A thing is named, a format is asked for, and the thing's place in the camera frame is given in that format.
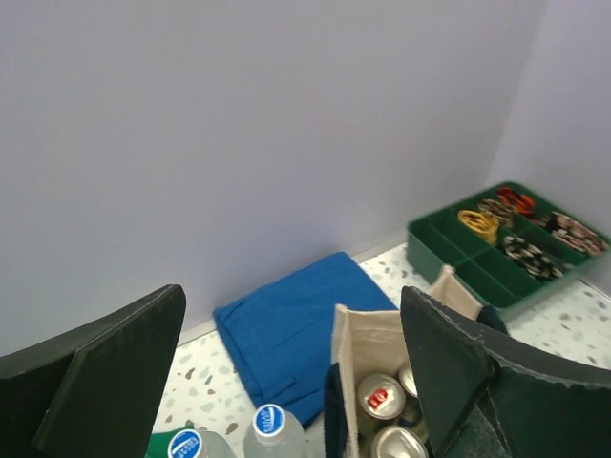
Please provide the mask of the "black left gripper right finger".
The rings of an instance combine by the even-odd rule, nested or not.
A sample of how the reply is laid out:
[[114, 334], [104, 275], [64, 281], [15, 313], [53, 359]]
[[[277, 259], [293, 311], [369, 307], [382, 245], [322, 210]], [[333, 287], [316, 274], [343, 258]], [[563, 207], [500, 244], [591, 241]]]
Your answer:
[[413, 286], [400, 317], [434, 456], [609, 456], [609, 370], [522, 343]]

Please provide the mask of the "Pocari Sweat bottle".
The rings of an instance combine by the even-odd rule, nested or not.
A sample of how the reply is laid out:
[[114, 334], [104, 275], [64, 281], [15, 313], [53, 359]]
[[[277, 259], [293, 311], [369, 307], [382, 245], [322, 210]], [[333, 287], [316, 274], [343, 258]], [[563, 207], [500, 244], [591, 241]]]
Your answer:
[[243, 440], [244, 458], [308, 456], [305, 431], [295, 416], [275, 404], [260, 406]]
[[234, 458], [235, 454], [227, 442], [214, 431], [198, 432], [183, 429], [169, 441], [168, 458]]

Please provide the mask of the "beige canvas tote bag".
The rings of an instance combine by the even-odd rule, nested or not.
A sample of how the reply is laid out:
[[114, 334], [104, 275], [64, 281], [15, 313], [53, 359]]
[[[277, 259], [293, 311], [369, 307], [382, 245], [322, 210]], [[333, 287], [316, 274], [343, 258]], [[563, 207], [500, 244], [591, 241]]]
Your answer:
[[[459, 282], [455, 269], [442, 266], [430, 295], [460, 315], [502, 333], [505, 323]], [[358, 425], [358, 385], [368, 375], [395, 375], [410, 363], [400, 311], [356, 311], [335, 306], [331, 338], [331, 368], [325, 379], [324, 440], [326, 457], [365, 457], [363, 446], [351, 448], [366, 429]]]

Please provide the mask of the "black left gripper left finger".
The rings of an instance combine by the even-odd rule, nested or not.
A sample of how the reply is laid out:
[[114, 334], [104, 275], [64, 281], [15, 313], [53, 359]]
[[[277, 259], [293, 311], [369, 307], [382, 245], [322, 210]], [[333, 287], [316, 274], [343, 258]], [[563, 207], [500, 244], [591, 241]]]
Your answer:
[[1, 359], [4, 457], [142, 457], [186, 296], [168, 284]]

